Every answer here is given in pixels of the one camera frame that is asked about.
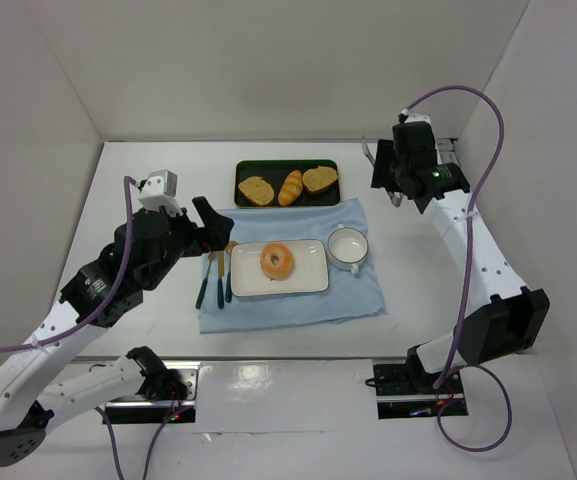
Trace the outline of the orange glazed donut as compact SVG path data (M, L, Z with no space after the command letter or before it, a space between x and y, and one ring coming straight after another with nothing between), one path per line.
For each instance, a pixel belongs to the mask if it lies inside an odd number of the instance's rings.
M260 255L263 274L271 280L284 280L294 268L292 251L283 243L274 242L264 246Z

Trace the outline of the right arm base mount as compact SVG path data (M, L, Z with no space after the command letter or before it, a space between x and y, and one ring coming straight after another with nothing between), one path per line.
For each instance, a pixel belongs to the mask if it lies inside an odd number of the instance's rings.
M433 379L417 384L409 378L403 363L376 363L373 374L364 381L376 395L378 418L432 418L443 415L467 416L464 386L459 374L450 376L439 390Z

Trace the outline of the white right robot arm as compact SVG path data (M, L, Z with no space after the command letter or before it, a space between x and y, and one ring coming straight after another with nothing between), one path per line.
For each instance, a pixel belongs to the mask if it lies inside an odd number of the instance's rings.
M403 113L390 140L377 143L372 187L393 204L412 201L435 228L462 273L469 274L462 327L410 348L408 382L429 393L444 368L480 365L533 347L550 308L510 266L476 207L454 162L441 161L430 119Z

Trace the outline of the metal kitchen tongs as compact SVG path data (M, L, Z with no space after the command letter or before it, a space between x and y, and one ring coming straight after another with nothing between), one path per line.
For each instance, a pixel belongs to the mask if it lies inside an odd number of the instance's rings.
M365 140L361 143L362 153L364 157L369 161L372 167L375 167L376 159L372 154L367 142ZM403 194L397 192L389 192L388 193L390 202L394 208L399 208L403 201Z

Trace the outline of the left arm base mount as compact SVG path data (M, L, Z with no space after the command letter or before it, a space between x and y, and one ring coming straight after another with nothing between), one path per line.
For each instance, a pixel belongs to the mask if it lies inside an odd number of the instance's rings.
M148 397L135 394L107 402L103 410L113 425L159 424L172 415L170 424L191 424L196 419L198 362L166 361L168 369L179 377L177 384L168 381Z

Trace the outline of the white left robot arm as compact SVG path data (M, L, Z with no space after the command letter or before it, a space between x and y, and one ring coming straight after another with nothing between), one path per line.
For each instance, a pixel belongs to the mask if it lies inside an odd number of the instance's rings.
M142 208L114 232L99 257L81 267L27 341L0 366L0 467L14 465L59 425L116 398L139 396L181 404L180 374L146 346L69 381L61 371L90 343L143 301L181 258L223 249L234 227L203 197L186 212Z

